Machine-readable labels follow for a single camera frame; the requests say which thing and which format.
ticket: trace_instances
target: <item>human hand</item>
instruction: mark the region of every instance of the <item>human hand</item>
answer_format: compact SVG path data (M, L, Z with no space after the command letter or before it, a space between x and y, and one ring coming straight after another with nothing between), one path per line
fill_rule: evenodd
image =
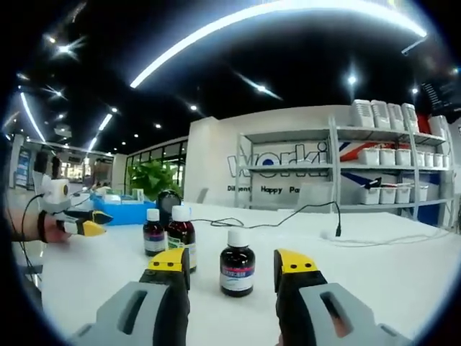
M330 316L331 316L331 319L333 320L333 325L334 325L336 335L338 337L345 337L346 335L348 335L349 330L347 329L347 327L346 327L345 323L343 322L343 320L338 318L338 317L332 316L332 315L330 315ZM276 344L275 346L283 346L283 337L282 337L282 335L279 336L279 343Z
M56 219L49 214L45 215L43 228L45 229L45 240L48 243L63 243L71 236L69 233L58 228Z

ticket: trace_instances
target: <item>white table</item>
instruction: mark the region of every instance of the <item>white table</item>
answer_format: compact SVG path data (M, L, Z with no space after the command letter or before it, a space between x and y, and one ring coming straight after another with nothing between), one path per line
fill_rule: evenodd
M191 205L192 218L236 217L246 225L277 223L286 212ZM194 223L197 272L191 275L187 344L275 345L273 251L286 248L312 257L329 282L366 303L377 323L414 338L436 313L459 270L461 237L388 213L345 214L342 239L384 242L426 234L414 244L346 248L320 237L334 234L336 214L298 214L279 228L247 230L256 253L254 292L230 298L219 290L219 254L227 229ZM71 237L68 246L45 251L42 299L45 312L65 337L95 320L97 309L127 282L137 281L148 263L141 226L110 227L104 236Z

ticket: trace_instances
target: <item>black cable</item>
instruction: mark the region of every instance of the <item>black cable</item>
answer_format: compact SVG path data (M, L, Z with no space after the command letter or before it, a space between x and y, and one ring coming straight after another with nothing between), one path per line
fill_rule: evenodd
M331 201L331 202L323 203L323 204L306 204L303 207L299 208L297 211L295 211L293 214L291 214L288 217L284 218L283 220L281 220L279 223L277 223L275 225L261 224L261 225L255 225L255 226L245 226L245 224L242 221L238 220L237 218L221 218L219 220L207 220L205 218L197 218L197 219L194 219L194 220L191 220L191 221L206 221L206 222L210 222L210 225L213 226L213 227L241 227L243 229L255 229L255 228L258 228L258 227L278 227L278 226L282 225L286 220L289 220L290 218L292 218L293 216L298 214L304 208L307 208L307 207L325 207L325 206L331 205L331 204L334 204L336 206L337 211L338 211L338 226L336 227L335 236L341 236L341 232L342 232L342 230L341 230L341 210L339 209L338 203L336 201L334 201L334 200ZM227 220L234 220L234 221L237 221L239 224L235 225L235 224L232 224L232 223L224 222L224 221L227 221Z
M26 257L26 261L30 264L30 268L35 274L36 276L38 277L38 279L40 281L42 281L42 278L38 275L38 273L35 271L35 268L33 267L32 263L30 262L29 260L29 257L27 256L27 251L26 251L26 247L25 247L25 244L24 244L24 240L25 240L25 234L24 234L24 220L26 219L26 212L27 212L27 209L30 207L30 204L36 200L37 198L41 198L43 197L45 194L44 193L40 193L39 195L35 195L34 197L32 197L29 202L27 203L26 205L26 208L24 209L24 213L22 214L22 220L21 220L21 237L22 237L22 251L24 251L24 255Z

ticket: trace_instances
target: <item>red stripe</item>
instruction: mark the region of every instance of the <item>red stripe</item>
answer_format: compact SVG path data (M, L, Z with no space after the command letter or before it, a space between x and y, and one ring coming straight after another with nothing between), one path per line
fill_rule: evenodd
M250 270L253 270L253 267L248 267L248 268L229 268L229 267L224 267L224 270L227 270L228 272L249 272Z

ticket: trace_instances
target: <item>green plant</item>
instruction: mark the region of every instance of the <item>green plant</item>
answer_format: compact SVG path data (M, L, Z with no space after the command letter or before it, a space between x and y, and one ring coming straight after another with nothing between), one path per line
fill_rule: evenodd
M162 165L156 160L128 167L130 187L143 189L150 200L155 200L160 192L168 189L181 194L179 186L173 181L175 173L176 169L171 168L168 162Z

